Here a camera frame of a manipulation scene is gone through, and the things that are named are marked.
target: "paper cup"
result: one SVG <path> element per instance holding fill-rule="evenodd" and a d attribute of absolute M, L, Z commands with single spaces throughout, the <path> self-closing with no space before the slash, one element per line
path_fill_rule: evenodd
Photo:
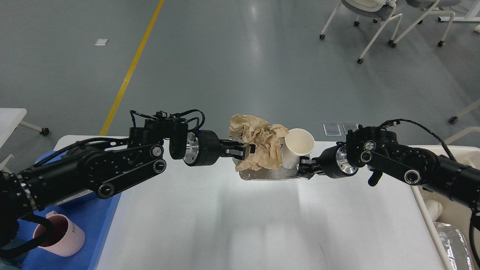
<path fill-rule="evenodd" d="M 46 218 L 53 224 L 53 234 L 39 248 L 62 257 L 71 256 L 82 248 L 85 243 L 85 233 L 75 223 L 55 211 L 48 213 Z M 45 230 L 43 225 L 38 225 L 33 232 L 33 237 L 41 235 Z"/>
<path fill-rule="evenodd" d="M 288 132 L 282 148 L 282 167 L 293 169 L 297 166 L 300 156 L 306 156 L 313 151 L 315 140 L 306 130 L 294 128 Z"/>

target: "chair wheel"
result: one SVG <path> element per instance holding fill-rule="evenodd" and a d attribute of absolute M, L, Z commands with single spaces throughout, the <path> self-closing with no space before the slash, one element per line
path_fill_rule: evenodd
<path fill-rule="evenodd" d="M 450 117 L 450 119 L 448 119 L 448 122 L 450 124 L 455 124 L 457 121 L 458 121 L 458 117 L 456 117 L 456 116 L 452 116 L 452 117 Z"/>
<path fill-rule="evenodd" d="M 47 136 L 50 133 L 50 130 L 47 127 L 42 127 L 41 135 Z"/>

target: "pink cup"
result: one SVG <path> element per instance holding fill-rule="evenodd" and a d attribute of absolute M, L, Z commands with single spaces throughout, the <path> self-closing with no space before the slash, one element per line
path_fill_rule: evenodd
<path fill-rule="evenodd" d="M 46 218 L 53 224 L 53 234 L 39 246 L 40 248 L 62 257 L 71 256 L 82 248 L 85 233 L 75 223 L 55 211 L 48 213 Z M 33 237 L 41 235 L 45 230 L 43 225 L 38 225 Z"/>

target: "foil container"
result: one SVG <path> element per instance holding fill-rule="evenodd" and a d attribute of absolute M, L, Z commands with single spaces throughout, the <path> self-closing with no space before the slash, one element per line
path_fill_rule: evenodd
<path fill-rule="evenodd" d="M 441 222 L 434 224 L 453 269 L 473 270 L 472 257 L 461 231 L 450 224 Z"/>
<path fill-rule="evenodd" d="M 242 142 L 238 137 L 230 137 L 232 141 Z M 283 142 L 280 143 L 280 149 L 283 148 Z M 232 158 L 233 163 L 237 165 L 240 160 Z M 283 181 L 293 179 L 311 179 L 314 173 L 301 173 L 297 168 L 285 169 L 280 167 L 278 170 L 261 168 L 258 171 L 246 169 L 239 172 L 240 178 L 243 180 L 257 180 L 257 181 Z"/>

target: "white table leg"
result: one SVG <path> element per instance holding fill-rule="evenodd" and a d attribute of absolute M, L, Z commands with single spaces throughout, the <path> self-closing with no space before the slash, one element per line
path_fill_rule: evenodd
<path fill-rule="evenodd" d="M 24 127 L 28 127 L 28 128 L 31 128 L 33 130 L 36 130 L 38 132 L 40 132 L 41 135 L 48 135 L 50 133 L 50 130 L 46 127 L 44 128 L 41 128 L 37 125 L 34 125 L 34 124 L 30 124 L 28 122 L 25 122 L 25 121 L 20 121 L 19 125 L 22 125 Z"/>
<path fill-rule="evenodd" d="M 2 162 L 0 162 L 0 171 L 12 173 L 12 172 L 11 172 L 9 169 L 7 169 L 7 167 L 5 166 L 5 165 L 7 165 L 7 162 L 8 162 L 10 159 L 13 159 L 13 155 L 12 155 L 12 154 L 8 155 L 7 158 L 5 158 Z"/>
<path fill-rule="evenodd" d="M 455 17 L 454 22 L 480 22 L 480 17 L 476 17 L 480 11 L 480 0 L 477 0 L 473 7 L 468 11 L 465 17 Z M 438 17 L 441 22 L 448 21 L 450 17 Z"/>

